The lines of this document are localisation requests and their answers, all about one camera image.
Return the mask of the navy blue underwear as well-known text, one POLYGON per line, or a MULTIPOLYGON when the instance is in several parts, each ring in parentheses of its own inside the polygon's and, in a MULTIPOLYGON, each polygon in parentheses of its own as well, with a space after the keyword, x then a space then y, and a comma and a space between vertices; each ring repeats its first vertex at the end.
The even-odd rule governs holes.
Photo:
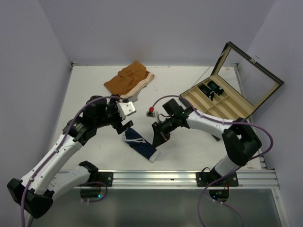
POLYGON ((141 136, 133 128, 128 128, 122 135, 122 139, 133 150, 143 156, 150 162, 154 162, 157 159, 158 151, 152 146, 143 136, 141 136))

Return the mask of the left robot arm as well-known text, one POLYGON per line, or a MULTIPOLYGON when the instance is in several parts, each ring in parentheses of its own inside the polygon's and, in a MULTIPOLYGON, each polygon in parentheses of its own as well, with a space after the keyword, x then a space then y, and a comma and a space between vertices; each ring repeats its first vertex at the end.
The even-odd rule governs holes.
POLYGON ((13 178, 8 191, 21 214, 28 212, 33 218, 42 217, 52 206, 55 196, 62 192, 53 181, 65 163, 79 151, 102 127, 112 126, 118 134, 133 125, 122 124, 127 116, 136 112, 133 102, 119 96, 92 96, 68 121, 59 139, 49 152, 21 179, 13 178))

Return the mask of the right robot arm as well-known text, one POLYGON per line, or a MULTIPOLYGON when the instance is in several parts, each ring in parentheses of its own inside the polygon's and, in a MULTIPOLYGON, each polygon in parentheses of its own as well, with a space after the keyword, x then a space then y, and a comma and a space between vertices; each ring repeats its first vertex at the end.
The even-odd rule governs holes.
POLYGON ((175 99, 162 105, 169 117, 152 124, 154 148, 170 139, 170 133, 178 127, 207 132, 224 142, 227 155, 206 174, 202 174, 207 183, 223 185, 228 173, 245 166, 262 143, 250 125, 243 118, 237 120, 221 119, 204 114, 193 107, 184 109, 175 99))

